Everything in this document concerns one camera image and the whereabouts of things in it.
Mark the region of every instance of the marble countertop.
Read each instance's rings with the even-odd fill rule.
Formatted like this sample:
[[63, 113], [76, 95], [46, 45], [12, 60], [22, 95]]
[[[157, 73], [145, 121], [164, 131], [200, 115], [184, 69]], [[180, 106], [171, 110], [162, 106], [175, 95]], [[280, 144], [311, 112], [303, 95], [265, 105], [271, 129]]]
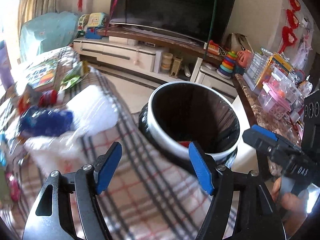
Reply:
[[[234, 83], [238, 83], [237, 85], [235, 84], [235, 88], [238, 90], [241, 88], [247, 99], [247, 102], [244, 102], [245, 99], [240, 97], [241, 102], [246, 111], [250, 125], [256, 123], [259, 126], [269, 131], [282, 135], [292, 143], [297, 144], [298, 146], [301, 146], [301, 139], [299, 137], [299, 134], [293, 128], [291, 122], [289, 121], [289, 117], [286, 118], [286, 116], [284, 116], [281, 120], [277, 120], [275, 117], [273, 117], [269, 113], [266, 113], [265, 111], [263, 111], [258, 101], [258, 96], [251, 91], [251, 89], [248, 87], [242, 75], [236, 74], [234, 81], [235, 81]], [[271, 162], [269, 158], [268, 158], [268, 164], [269, 164], [270, 173], [276, 177], [280, 176], [280, 172], [282, 170], [281, 166]]]

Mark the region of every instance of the pink lid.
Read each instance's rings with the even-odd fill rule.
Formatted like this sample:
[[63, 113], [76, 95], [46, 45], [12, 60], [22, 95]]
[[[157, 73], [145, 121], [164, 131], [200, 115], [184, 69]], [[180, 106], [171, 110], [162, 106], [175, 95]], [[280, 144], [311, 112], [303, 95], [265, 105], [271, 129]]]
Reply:
[[283, 106], [287, 111], [291, 111], [289, 103], [281, 98], [268, 83], [263, 83], [263, 89], [272, 96], [272, 98], [279, 103], [281, 106]]

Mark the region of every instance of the green cord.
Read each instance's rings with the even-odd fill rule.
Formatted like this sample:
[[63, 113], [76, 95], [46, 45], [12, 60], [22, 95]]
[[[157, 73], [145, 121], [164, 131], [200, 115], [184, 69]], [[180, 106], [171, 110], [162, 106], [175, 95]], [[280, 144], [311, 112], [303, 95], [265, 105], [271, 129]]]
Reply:
[[210, 31], [209, 31], [209, 37], [208, 37], [208, 41], [207, 41], [207, 48], [205, 49], [204, 56], [202, 58], [203, 60], [205, 59], [205, 57], [207, 56], [207, 53], [208, 53], [209, 41], [210, 41], [211, 35], [212, 35], [212, 27], [213, 27], [213, 23], [214, 23], [214, 17], [216, 15], [216, 7], [217, 7], [217, 0], [214, 0], [212, 19], [211, 19], [211, 25], [210, 25]]

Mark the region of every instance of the brown marble shelf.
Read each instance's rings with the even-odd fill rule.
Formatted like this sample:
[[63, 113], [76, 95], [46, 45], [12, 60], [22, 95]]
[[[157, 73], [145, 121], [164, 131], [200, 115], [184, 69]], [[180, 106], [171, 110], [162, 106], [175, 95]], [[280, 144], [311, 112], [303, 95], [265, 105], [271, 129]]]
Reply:
[[[170, 40], [162, 37], [156, 37], [156, 36], [152, 36], [144, 33], [137, 33], [134, 31], [126, 30], [122, 27], [110, 27], [107, 33], [105, 32], [104, 28], [99, 29], [98, 35], [114, 36], [114, 37], [120, 37], [120, 38], [133, 39], [137, 41], [150, 42], [159, 46], [168, 47], [170, 49], [178, 49], [190, 55], [193, 55], [195, 57], [203, 58], [204, 56], [203, 47], [183, 43], [180, 41]], [[208, 53], [205, 60], [215, 65], [220, 65], [222, 61], [222, 57]]]
[[[292, 143], [301, 146], [301, 139], [298, 132], [293, 128], [290, 121], [285, 117], [281, 120], [277, 120], [272, 115], [263, 111], [262, 106], [258, 101], [258, 96], [251, 91], [242, 75], [236, 74], [233, 79], [233, 84], [247, 114], [250, 126], [257, 124], [271, 132], [282, 135]], [[265, 179], [268, 177], [268, 173], [276, 177], [280, 176], [282, 168], [279, 165], [271, 162], [265, 155], [259, 152], [257, 152], [257, 159], [259, 172], [263, 173]]]

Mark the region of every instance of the floor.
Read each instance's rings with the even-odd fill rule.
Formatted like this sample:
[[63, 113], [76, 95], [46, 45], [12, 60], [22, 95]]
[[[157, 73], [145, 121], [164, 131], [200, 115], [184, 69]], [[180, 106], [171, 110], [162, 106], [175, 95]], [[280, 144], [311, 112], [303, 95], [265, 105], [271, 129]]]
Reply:
[[102, 75], [106, 76], [116, 86], [131, 113], [139, 112], [148, 102], [152, 92], [159, 86], [159, 84], [130, 74], [118, 73], [115, 70], [98, 67], [97, 65], [92, 66], [102, 71]]

